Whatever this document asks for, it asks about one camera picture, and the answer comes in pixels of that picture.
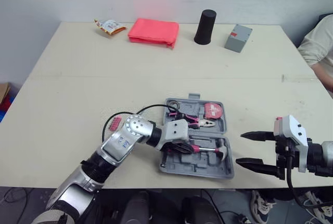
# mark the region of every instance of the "shoe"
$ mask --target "shoe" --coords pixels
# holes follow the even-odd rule
[[[263,199],[257,190],[252,190],[251,212],[255,221],[259,224],[266,224],[268,221],[268,212],[276,204],[274,200]]]
[[[311,193],[311,191],[307,191],[305,196],[313,205],[323,203],[314,193]],[[333,206],[314,208],[313,213],[321,223],[333,224]]]

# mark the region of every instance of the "gray box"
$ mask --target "gray box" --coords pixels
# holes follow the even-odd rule
[[[205,103],[216,103],[222,107],[223,114],[215,120],[216,125],[209,128],[188,129],[188,144],[206,148],[217,148],[222,145],[227,147],[228,154],[224,160],[216,153],[178,154],[162,152],[160,170],[165,173],[178,175],[200,176],[219,179],[232,179],[234,177],[233,158],[230,142],[224,133],[227,131],[224,106],[220,102],[202,101],[200,94],[190,93],[188,99],[168,98],[165,103],[171,101],[179,103],[179,110],[188,115],[199,116],[204,119]],[[163,124],[174,120],[168,116],[169,109],[164,109]]]
[[[251,32],[252,29],[237,24],[230,33],[224,47],[230,49],[231,51],[240,53],[249,39]]]

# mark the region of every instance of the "pink folded towel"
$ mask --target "pink folded towel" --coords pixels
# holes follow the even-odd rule
[[[174,48],[179,24],[139,18],[129,31],[129,38],[134,43],[166,44]]]

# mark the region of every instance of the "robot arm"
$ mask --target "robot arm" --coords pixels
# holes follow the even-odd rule
[[[274,132],[248,132],[241,137],[256,141],[275,141],[276,166],[264,164],[262,159],[240,158],[236,163],[257,173],[273,175],[281,180],[285,179],[287,169],[287,183],[295,201],[303,208],[318,208],[330,206],[333,202],[317,205],[304,205],[298,199],[291,183],[291,170],[298,167],[299,172],[314,173],[316,176],[333,177],[333,142],[323,142],[322,145],[312,143],[306,137],[305,129],[291,115],[276,118]]]
[[[161,150],[166,144],[182,143],[188,140],[186,120],[168,122],[162,129],[154,122],[140,115],[126,118],[124,125],[104,141],[88,160],[76,170],[51,195],[46,209],[33,224],[43,221],[75,223],[80,220],[92,202],[95,194],[104,186],[109,175],[119,167],[131,153],[136,143],[148,144]]]

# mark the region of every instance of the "pliers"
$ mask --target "pliers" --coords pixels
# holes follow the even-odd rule
[[[198,116],[192,116],[178,112],[169,112],[168,116],[175,117],[175,120],[185,119],[188,122],[188,127],[192,129],[215,126],[215,122],[206,119],[200,119]]]

